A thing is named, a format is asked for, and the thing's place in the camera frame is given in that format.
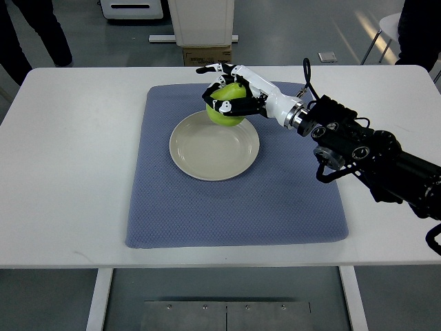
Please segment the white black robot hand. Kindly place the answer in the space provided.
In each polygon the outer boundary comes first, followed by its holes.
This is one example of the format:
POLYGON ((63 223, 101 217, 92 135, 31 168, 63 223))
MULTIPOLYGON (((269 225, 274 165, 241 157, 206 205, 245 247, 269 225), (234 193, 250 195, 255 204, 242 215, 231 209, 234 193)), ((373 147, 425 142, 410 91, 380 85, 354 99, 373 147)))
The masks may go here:
MULTIPOLYGON (((260 114, 265 118, 276 119, 282 127, 291 130, 298 128, 309 112, 304 101, 300 98, 283 94, 273 83, 245 66, 214 63, 198 68, 196 72, 198 74, 205 74, 207 72, 221 73, 221 76, 210 86, 215 83, 219 83, 222 86, 230 83, 239 83, 245 87, 246 96, 241 99, 231 100, 232 109, 229 112, 220 110, 216 102, 213 102, 213 109, 225 112, 226 116, 246 117, 260 114)), ((203 94, 205 103, 213 100, 211 97, 206 97, 206 94, 205 91, 203 94)))

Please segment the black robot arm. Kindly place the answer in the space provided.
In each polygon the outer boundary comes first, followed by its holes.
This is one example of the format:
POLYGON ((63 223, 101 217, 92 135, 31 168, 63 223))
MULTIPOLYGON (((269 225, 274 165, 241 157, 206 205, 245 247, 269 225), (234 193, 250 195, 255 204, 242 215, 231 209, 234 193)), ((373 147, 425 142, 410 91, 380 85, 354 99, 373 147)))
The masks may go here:
POLYGON ((406 202, 417 217, 440 220, 440 166, 403 151, 392 133, 362 126, 357 112, 319 96, 311 84, 309 60, 302 66, 305 89, 314 99, 295 122, 298 134, 318 144, 317 180, 330 183, 353 174, 375 201, 406 202))

